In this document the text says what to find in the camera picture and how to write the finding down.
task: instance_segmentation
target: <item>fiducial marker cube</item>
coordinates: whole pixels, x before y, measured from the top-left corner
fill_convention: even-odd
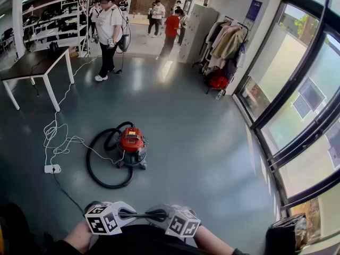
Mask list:
[[[194,237],[200,223],[201,220],[188,210],[176,210],[165,234],[186,238]]]
[[[122,233],[115,216],[118,216],[117,209],[111,207],[110,204],[106,206],[96,205],[94,209],[85,214],[92,234],[98,235]]]

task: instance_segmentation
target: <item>white shelving unit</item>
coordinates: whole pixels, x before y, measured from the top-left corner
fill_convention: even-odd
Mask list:
[[[31,42],[31,41],[35,42],[35,48],[32,50],[32,52],[47,49],[49,47],[50,43],[52,42],[52,41],[42,42],[47,37],[51,37],[51,36],[57,36],[58,37],[58,35],[62,35],[62,34],[76,33],[77,34],[76,37],[58,39],[58,40],[54,40],[53,42],[56,42],[58,44],[58,46],[60,46],[60,47],[63,47],[63,46],[75,47],[75,46],[77,46],[78,47],[78,53],[79,53],[80,57],[86,57],[86,56],[89,55],[89,36],[88,36],[88,4],[89,4],[89,0],[87,0],[87,7],[86,7],[85,10],[83,8],[81,10],[79,10],[78,1],[80,1],[80,0],[71,1],[71,2],[68,2],[68,1],[69,0],[55,0],[55,1],[43,4],[43,5],[40,5],[40,6],[37,6],[37,7],[30,7],[28,10],[26,10],[22,13],[22,15],[27,14],[29,12],[32,12],[32,14],[33,14],[34,10],[37,10],[37,9],[42,8],[42,7],[46,7],[48,5],[52,5],[52,4],[55,4],[55,3],[61,3],[61,7],[63,5],[67,5],[67,4],[70,4],[70,5],[75,4],[76,5],[76,10],[72,11],[71,13],[64,13],[64,14],[52,17],[52,18],[45,20],[45,21],[40,21],[40,22],[37,21],[33,24],[26,25],[22,28],[22,29],[26,29],[26,28],[29,28],[29,27],[33,27],[33,30],[35,31],[36,28],[38,28],[38,27],[36,27],[37,25],[43,24],[44,26],[47,26],[48,23],[51,23],[52,21],[55,21],[55,20],[58,20],[58,19],[61,19],[61,18],[69,18],[69,17],[74,17],[71,22],[77,23],[77,29],[76,30],[59,31],[58,28],[53,28],[53,29],[46,29],[46,30],[40,31],[37,34],[33,34],[33,36],[29,40],[24,41],[25,43],[28,43],[28,42]],[[87,21],[87,24],[84,24],[84,25],[80,24],[80,14],[82,12],[84,12],[84,14],[86,15],[86,21]],[[83,30],[84,28],[86,28],[86,34],[85,34],[85,36],[80,36],[80,31]]]

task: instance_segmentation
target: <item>black pants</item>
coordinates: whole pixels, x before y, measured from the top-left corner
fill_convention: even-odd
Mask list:
[[[153,25],[155,25],[155,36],[158,35],[158,30],[159,30],[159,25],[162,23],[162,20],[161,19],[155,19],[155,18],[151,18],[149,20],[149,29],[148,29],[148,33],[150,34],[151,33],[151,28]]]
[[[92,32],[92,34],[90,34],[90,35],[92,36],[92,38],[94,37],[95,29],[97,30],[96,23],[95,22],[91,22],[91,32]]]
[[[175,37],[165,36],[164,46],[159,54],[161,57],[167,57],[170,55],[172,48],[174,47]]]
[[[103,58],[103,64],[101,65],[101,69],[99,72],[99,75],[104,78],[107,74],[107,72],[112,71],[115,68],[115,65],[113,64],[113,55],[116,52],[116,49],[118,47],[118,44],[115,45],[114,48],[107,49],[107,45],[103,45],[100,42],[100,48],[101,48],[101,55]]]
[[[185,34],[185,28],[181,28],[180,37],[178,38],[178,44],[181,45]]]

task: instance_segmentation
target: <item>beige coat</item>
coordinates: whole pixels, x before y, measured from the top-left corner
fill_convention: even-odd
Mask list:
[[[237,26],[231,27],[224,34],[216,48],[212,50],[211,54],[224,60],[233,58],[243,39],[244,35],[241,28]]]

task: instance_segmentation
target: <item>extension cord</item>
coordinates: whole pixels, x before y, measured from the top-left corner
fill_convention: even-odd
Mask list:
[[[77,74],[77,72],[86,64],[90,64],[91,62],[93,62],[97,57],[95,57],[94,59],[92,59],[90,62],[86,62],[83,65],[81,65],[75,72],[75,74],[73,76],[75,76]],[[67,93],[71,90],[71,83],[69,85],[69,89],[66,91],[64,98],[58,103],[58,105],[60,105],[64,99],[66,98]],[[62,128],[63,126],[66,126],[66,136],[65,136],[65,140],[63,141],[63,143],[58,146],[58,147],[49,147],[49,143],[51,142],[51,140],[53,139],[53,137],[55,137],[57,135],[57,130]],[[113,164],[116,164],[118,162],[120,162],[123,158],[118,160],[118,161],[113,161],[110,158],[104,158],[102,157],[99,153],[97,153],[93,148],[88,147],[85,143],[84,143],[84,139],[78,136],[72,136],[72,137],[67,137],[69,134],[69,126],[67,124],[62,124],[61,126],[58,126],[58,122],[57,122],[57,112],[55,112],[54,114],[54,120],[52,122],[50,122],[46,127],[44,127],[44,134],[45,134],[45,141],[44,141],[44,147],[45,147],[45,168],[44,171],[47,174],[57,174],[61,172],[61,168],[60,165],[58,164],[52,164],[52,159],[55,158],[57,155],[59,154],[68,154],[70,152],[70,150],[68,149],[69,145],[71,142],[75,142],[75,143],[82,143],[85,147],[91,149],[94,153],[96,153],[100,158],[102,159],[108,159],[110,160]],[[67,143],[66,147],[64,149],[62,149],[61,147]],[[47,149],[53,149],[53,157],[50,159],[49,163],[50,165],[47,165]]]

